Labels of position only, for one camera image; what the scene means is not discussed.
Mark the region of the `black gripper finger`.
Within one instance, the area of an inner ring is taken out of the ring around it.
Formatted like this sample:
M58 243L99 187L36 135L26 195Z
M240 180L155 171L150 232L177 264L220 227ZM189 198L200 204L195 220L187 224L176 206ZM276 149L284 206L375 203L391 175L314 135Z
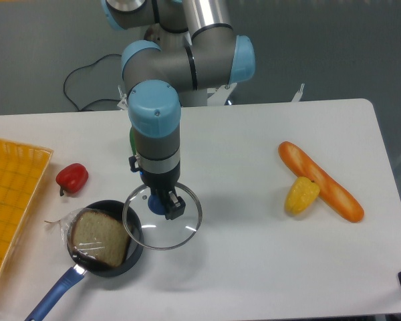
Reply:
M155 207L157 211L167 211L167 198L165 190L156 190Z
M186 203L181 196L178 196L175 190L165 193L165 218L166 220L174 220L184 214Z

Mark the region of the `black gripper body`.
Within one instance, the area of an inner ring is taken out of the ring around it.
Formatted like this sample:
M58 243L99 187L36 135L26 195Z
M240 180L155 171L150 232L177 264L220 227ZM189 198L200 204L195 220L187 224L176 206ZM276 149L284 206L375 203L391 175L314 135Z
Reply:
M150 188L152 195L167 197L180 177L180 160L178 155L164 159L149 159L142 155L132 155L129 159L130 170L140 172L142 182Z

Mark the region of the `green object behind arm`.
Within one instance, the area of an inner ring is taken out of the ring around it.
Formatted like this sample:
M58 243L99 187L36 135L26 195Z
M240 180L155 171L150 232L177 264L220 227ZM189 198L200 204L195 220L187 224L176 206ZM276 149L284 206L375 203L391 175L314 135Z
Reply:
M135 155L136 154L136 143L134 140L134 132L133 132L132 127L130 128L130 131L129 131L129 142L130 142L131 152L133 155Z

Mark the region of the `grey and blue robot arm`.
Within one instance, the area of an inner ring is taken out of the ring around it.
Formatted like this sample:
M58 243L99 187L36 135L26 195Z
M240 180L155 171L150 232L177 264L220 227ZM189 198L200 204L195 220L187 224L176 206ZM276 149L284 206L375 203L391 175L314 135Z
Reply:
M102 8L114 29L157 25L163 33L183 38L169 49L163 39L138 40L121 56L136 149L130 167L152 193L151 211L176 219L185 210L176 192L180 95L250 80L253 44L234 32L225 1L103 1Z

